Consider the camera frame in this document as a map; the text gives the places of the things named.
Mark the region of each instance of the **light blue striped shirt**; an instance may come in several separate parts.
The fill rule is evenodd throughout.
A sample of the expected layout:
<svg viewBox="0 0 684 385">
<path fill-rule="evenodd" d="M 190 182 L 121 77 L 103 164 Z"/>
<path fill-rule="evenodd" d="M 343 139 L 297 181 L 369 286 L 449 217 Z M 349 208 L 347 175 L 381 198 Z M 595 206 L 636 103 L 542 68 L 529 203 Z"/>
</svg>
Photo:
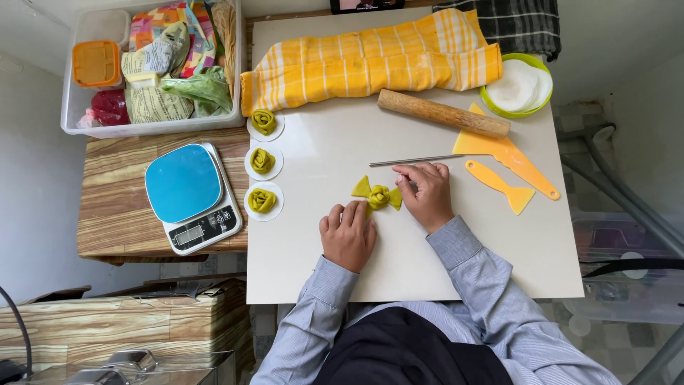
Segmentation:
<svg viewBox="0 0 684 385">
<path fill-rule="evenodd" d="M 452 342 L 491 347 L 516 385 L 620 385 L 544 317 L 510 279 L 511 264 L 482 247 L 460 216 L 426 239 L 462 301 L 352 303 L 345 313 L 358 275 L 321 256 L 294 309 L 280 322 L 252 384 L 312 384 L 345 318 L 351 319 L 344 325 L 349 327 L 372 312 L 402 306 L 435 324 Z"/>
</svg>

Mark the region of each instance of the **orange lidded container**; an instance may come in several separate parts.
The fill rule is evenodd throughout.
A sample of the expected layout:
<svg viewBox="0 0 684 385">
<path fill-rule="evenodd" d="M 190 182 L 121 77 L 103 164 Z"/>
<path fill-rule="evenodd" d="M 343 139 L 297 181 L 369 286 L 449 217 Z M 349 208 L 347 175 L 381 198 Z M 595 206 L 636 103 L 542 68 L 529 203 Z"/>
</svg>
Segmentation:
<svg viewBox="0 0 684 385">
<path fill-rule="evenodd" d="M 123 88 L 121 52 L 111 40 L 80 42 L 72 50 L 74 82 L 82 88 Z"/>
</svg>

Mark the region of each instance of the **yellow striped towel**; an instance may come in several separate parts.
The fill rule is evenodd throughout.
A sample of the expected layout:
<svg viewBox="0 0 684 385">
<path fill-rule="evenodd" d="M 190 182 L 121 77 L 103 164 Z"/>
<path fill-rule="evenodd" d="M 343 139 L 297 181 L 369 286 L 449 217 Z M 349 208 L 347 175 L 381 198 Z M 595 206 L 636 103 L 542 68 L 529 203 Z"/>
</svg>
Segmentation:
<svg viewBox="0 0 684 385">
<path fill-rule="evenodd" d="M 383 88 L 463 91 L 502 73 L 499 45 L 484 40 L 477 12 L 447 8 L 394 27 L 274 45 L 253 71 L 240 75 L 242 114 L 366 97 Z"/>
</svg>

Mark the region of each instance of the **hand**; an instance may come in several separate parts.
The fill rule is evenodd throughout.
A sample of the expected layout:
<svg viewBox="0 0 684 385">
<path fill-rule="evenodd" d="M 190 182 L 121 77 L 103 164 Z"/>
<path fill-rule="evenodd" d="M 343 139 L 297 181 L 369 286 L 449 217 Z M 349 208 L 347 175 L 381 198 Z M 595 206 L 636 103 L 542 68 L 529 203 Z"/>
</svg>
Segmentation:
<svg viewBox="0 0 684 385">
<path fill-rule="evenodd" d="M 441 163 L 418 163 L 392 169 L 399 173 L 395 184 L 402 192 L 406 208 L 429 234 L 453 219 L 449 167 Z M 418 192 L 413 192 L 410 181 L 416 183 Z"/>
<path fill-rule="evenodd" d="M 318 224 L 323 256 L 356 274 L 366 266 L 378 237 L 374 220 L 366 226 L 367 205 L 368 201 L 351 201 L 347 207 L 335 205 Z"/>
</svg>

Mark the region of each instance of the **green plastic bag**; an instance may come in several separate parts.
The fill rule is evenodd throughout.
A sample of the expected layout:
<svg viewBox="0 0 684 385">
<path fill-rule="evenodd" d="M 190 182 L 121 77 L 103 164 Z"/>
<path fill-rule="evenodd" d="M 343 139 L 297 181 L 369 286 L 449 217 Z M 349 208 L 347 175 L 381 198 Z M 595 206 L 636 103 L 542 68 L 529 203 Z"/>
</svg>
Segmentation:
<svg viewBox="0 0 684 385">
<path fill-rule="evenodd" d="M 200 118 L 227 115 L 233 110 L 231 90 L 219 66 L 205 68 L 187 79 L 162 79 L 160 86 L 164 92 L 194 101 Z"/>
</svg>

